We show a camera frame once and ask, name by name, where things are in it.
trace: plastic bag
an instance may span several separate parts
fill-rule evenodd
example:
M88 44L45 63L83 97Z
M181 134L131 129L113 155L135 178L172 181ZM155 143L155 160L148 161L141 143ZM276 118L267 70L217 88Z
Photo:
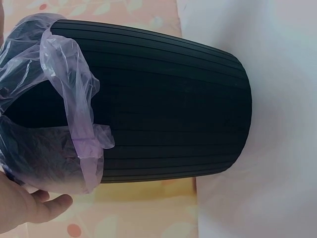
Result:
M114 140L109 126L93 124L90 102L100 83L78 44L50 31L59 19L63 17L50 13L22 19L1 49L0 162L19 183L87 193L100 183L103 149L112 148ZM27 129L3 115L14 100L45 80L63 97L68 127Z

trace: orange dot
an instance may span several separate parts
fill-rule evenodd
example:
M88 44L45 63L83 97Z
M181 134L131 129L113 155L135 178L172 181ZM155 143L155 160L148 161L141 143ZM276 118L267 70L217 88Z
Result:
M70 224L67 227L67 232L71 237L80 237L81 235L81 229L78 225L76 224Z
M40 10L44 10L44 9L46 9L47 7L48 7L47 4L42 4L42 5L40 6Z

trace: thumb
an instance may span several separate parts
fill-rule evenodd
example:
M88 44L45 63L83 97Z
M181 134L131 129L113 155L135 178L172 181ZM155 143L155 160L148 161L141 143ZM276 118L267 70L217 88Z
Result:
M64 213L73 203L73 199L69 195L62 195L48 202L40 202L36 200L37 208L31 212L28 222L43 223L55 219Z

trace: finger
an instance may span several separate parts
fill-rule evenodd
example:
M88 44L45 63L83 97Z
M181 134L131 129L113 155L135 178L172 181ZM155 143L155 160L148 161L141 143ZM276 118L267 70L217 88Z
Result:
M40 202L46 202L50 199L50 194L43 190L38 190L36 192L33 192L31 195L34 199L37 199Z
M32 223L43 223L55 219L65 212L73 203L69 195L62 195L52 201L37 203L37 213L30 218Z

